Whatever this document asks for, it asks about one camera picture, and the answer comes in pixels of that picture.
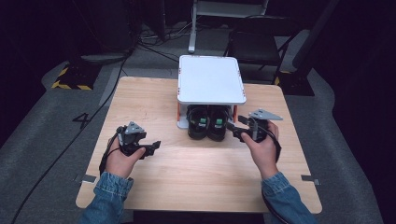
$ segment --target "hand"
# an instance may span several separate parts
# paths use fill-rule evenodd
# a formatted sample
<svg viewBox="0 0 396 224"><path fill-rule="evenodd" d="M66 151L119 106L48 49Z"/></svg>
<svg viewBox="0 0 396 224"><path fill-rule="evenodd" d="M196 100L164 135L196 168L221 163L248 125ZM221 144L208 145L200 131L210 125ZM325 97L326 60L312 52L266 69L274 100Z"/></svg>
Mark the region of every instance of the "hand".
<svg viewBox="0 0 396 224"><path fill-rule="evenodd" d="M279 130L271 121L268 121L268 130L275 135L277 140ZM270 136L267 135L260 143L253 141L247 133L242 133L241 136L250 149L251 157L259 168L262 179L267 179L279 172L276 167L276 147Z"/></svg>
<svg viewBox="0 0 396 224"><path fill-rule="evenodd" d="M131 174L134 164L143 156L146 149L141 147L134 154L127 157L116 148L120 148L120 141L118 137L114 139L114 142L108 151L108 153L111 154L107 158L106 171L126 179Z"/></svg>

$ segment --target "denim sleeve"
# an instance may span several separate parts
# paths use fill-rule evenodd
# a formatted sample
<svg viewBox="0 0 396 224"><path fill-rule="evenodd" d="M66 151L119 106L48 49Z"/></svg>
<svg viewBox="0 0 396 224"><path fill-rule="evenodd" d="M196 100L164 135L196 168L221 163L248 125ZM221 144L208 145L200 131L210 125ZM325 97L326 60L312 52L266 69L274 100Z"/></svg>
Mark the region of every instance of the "denim sleeve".
<svg viewBox="0 0 396 224"><path fill-rule="evenodd" d="M134 181L103 172L78 223L120 223L123 203Z"/></svg>
<svg viewBox="0 0 396 224"><path fill-rule="evenodd" d="M293 187L282 173L264 179L262 192L281 217L288 223L317 223L300 198L297 189ZM272 216L273 223L282 223Z"/></svg>

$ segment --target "shoe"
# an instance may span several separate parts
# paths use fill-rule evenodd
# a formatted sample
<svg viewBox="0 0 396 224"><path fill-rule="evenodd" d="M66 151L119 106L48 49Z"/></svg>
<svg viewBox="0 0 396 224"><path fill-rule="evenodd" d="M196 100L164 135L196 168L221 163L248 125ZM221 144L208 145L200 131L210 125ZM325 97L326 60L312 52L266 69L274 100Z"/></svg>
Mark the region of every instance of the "shoe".
<svg viewBox="0 0 396 224"><path fill-rule="evenodd" d="M210 105L208 113L207 137L213 141L221 142L224 139L226 124L230 117L230 107L228 105Z"/></svg>
<svg viewBox="0 0 396 224"><path fill-rule="evenodd" d="M187 120L189 121L189 137L200 140L206 137L208 125L207 105L187 106Z"/></svg>

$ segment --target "chair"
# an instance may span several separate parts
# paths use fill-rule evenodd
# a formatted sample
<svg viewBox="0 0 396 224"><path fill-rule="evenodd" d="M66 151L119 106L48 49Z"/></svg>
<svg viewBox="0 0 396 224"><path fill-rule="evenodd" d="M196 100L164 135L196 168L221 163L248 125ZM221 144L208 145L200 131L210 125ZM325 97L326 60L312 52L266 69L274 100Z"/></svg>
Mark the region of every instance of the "chair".
<svg viewBox="0 0 396 224"><path fill-rule="evenodd" d="M272 81L274 84L289 42L300 31L302 26L291 18L248 16L239 21L229 33L223 56L234 57L239 63L260 64L262 67L259 70L265 65L276 66ZM276 44L277 36L288 37L280 47Z"/></svg>

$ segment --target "black cable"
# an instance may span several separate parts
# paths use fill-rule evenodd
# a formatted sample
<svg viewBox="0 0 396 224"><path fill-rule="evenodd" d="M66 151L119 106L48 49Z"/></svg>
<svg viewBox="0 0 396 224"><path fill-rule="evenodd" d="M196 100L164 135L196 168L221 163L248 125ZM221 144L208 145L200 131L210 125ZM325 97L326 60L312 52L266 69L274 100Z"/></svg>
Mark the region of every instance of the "black cable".
<svg viewBox="0 0 396 224"><path fill-rule="evenodd" d="M120 149L119 147L114 148L113 150L111 150L111 151L107 154L107 156L109 157L111 153L113 153L115 150L119 150L119 149Z"/></svg>
<svg viewBox="0 0 396 224"><path fill-rule="evenodd" d="M137 43L137 45L139 45L139 46L141 46L141 47L143 47L143 48L145 48L145 49L148 49L148 50L150 50L150 51L152 51L152 52L154 52L154 53L158 53L158 54L162 55L163 57L165 57L165 58L167 58L167 59L170 59L170 60L172 60L172 61L178 63L178 60L175 60L175 59L173 59L173 58L171 58L171 57L168 57L168 56L166 56L166 55L160 53L159 51L157 51L157 50L155 50L155 49L151 49L151 48L149 48L149 47L146 47L144 44Z"/></svg>
<svg viewBox="0 0 396 224"><path fill-rule="evenodd" d="M118 147L118 148L112 150L110 153L108 153L108 151L110 150L111 145L113 145L113 142L114 142L114 140L116 139L117 135L118 135L118 133L115 133L115 134L111 137L110 141L109 141L108 144L107 144L107 148L106 148L105 153L103 154L102 159L101 159L100 164L99 164L99 175L102 175L102 173L105 171L105 169L106 169L106 163L107 163L107 157L110 155L110 153L114 152L116 149L120 149L120 148Z"/></svg>
<svg viewBox="0 0 396 224"><path fill-rule="evenodd" d="M140 41L140 43L142 43L142 44L144 44L144 45L146 45L146 46L150 46L150 47L153 47L153 46L160 46L160 45L166 43L166 42L169 41L169 40L179 39L179 38L181 38L183 35L187 35L186 32L188 31L188 29L186 29L186 28L188 28L191 24L192 24L192 21L189 22L189 23L187 23L187 24L184 25L183 27L176 29L176 30L175 30L173 27L171 27L171 28L165 28L165 29L171 29L170 32L168 32L168 33L166 33L166 34L164 35L165 40L161 40L157 35L151 34L151 33L149 32L149 30L144 30L144 32L148 32L148 34L147 34L146 36L140 36L140 37L139 37L139 41ZM145 38L152 38L152 37L156 37L154 43L148 43L148 42L144 42L144 41L143 41L143 39L145 39Z"/></svg>
<svg viewBox="0 0 396 224"><path fill-rule="evenodd" d="M140 50L143 50L143 51L146 51L146 52L152 52L152 50L147 50L147 49L140 49ZM158 50L155 50L155 51L160 52L160 53L162 53L162 54L171 55L171 56L173 56L173 57L175 57L175 58L177 58L177 59L178 59L178 57L179 57L179 56L177 56L176 54L166 53L166 52L158 51Z"/></svg>
<svg viewBox="0 0 396 224"><path fill-rule="evenodd" d="M49 168L44 172L44 174L42 176L40 176L40 178L38 178L38 180L35 182L35 185L30 189L29 193L26 195L26 197L23 199L23 202L21 203L20 207L17 210L17 213L15 214L14 218L12 219L11 224L14 224L15 221L17 220L18 215L20 214L23 206L26 204L27 200L30 198L30 196L32 195L33 191L35 190L35 188L38 186L38 184L44 179L44 177L47 175L47 173L52 169L52 167L55 165L55 163L62 157L62 155L67 151L67 149L69 149L71 147L71 145L76 141L76 139L79 137L79 135L84 131L84 129L90 124L90 122L93 120L93 118L99 113L99 111L105 106L105 104L107 103L107 101L110 99L111 95L113 94L114 90L117 87L117 84L119 82L120 79L120 74L121 74L121 70L122 67L124 66L126 60L128 59L128 57L126 57L121 66L120 66L120 71L119 71L119 75L116 81L116 84L113 87L113 90L111 91L111 93L107 96L107 98L105 99L105 101L102 103L102 105L95 111L95 113L91 116L91 118L85 123L85 125L79 130L79 132L76 134L76 136L69 142L69 144L64 148L64 150L61 152L61 154L55 159L55 161L49 166Z"/></svg>
<svg viewBox="0 0 396 224"><path fill-rule="evenodd" d="M273 139L274 142L277 142L276 136L273 134L273 132L271 132L271 131L269 131L269 130L266 130L266 129L260 127L260 126L258 126L258 127L259 127L261 130L263 130L265 133L267 133L267 134Z"/></svg>
<svg viewBox="0 0 396 224"><path fill-rule="evenodd" d="M123 68L122 68L122 72L125 73L125 76L128 77L128 74L123 70Z"/></svg>

